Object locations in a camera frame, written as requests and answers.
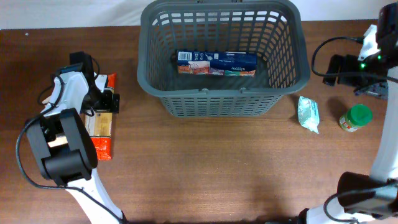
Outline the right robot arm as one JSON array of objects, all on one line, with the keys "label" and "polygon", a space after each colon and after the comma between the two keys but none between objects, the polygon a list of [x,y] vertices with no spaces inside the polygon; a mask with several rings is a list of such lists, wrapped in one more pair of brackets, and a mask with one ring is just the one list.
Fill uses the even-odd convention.
[{"label": "right robot arm", "polygon": [[397,3],[382,7],[377,25],[355,41],[362,48],[352,71],[314,74],[324,80],[387,84],[379,149],[369,175],[343,173],[336,193],[319,207],[303,210],[297,223],[367,223],[397,216]]}]

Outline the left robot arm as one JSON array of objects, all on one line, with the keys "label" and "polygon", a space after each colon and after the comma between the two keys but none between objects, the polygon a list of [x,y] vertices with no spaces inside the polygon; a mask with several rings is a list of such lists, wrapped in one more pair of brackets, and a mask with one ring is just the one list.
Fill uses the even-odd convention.
[{"label": "left robot arm", "polygon": [[90,54],[74,52],[69,61],[54,73],[44,109],[21,131],[41,176],[55,184],[40,185],[24,169],[20,171],[38,189],[70,193],[92,223],[127,223],[100,180],[95,144],[80,116],[118,113],[120,95],[108,88],[109,77],[99,73],[100,66]]}]

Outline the orange spaghetti packet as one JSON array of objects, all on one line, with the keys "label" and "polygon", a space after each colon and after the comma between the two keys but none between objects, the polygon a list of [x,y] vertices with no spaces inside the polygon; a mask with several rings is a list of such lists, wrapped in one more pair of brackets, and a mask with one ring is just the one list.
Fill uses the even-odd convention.
[{"label": "orange spaghetti packet", "polygon": [[[116,73],[108,74],[108,86],[105,91],[114,93]],[[94,116],[84,116],[85,128],[90,135],[96,149],[99,161],[109,161],[112,159],[112,122],[113,114],[110,112],[95,112]]]}]

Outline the blue tissue box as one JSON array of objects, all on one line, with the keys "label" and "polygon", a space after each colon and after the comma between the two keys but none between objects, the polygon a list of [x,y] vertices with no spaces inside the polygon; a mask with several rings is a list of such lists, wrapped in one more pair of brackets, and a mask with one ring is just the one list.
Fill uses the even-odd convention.
[{"label": "blue tissue box", "polygon": [[177,70],[181,74],[253,77],[257,55],[245,52],[178,50]]}]

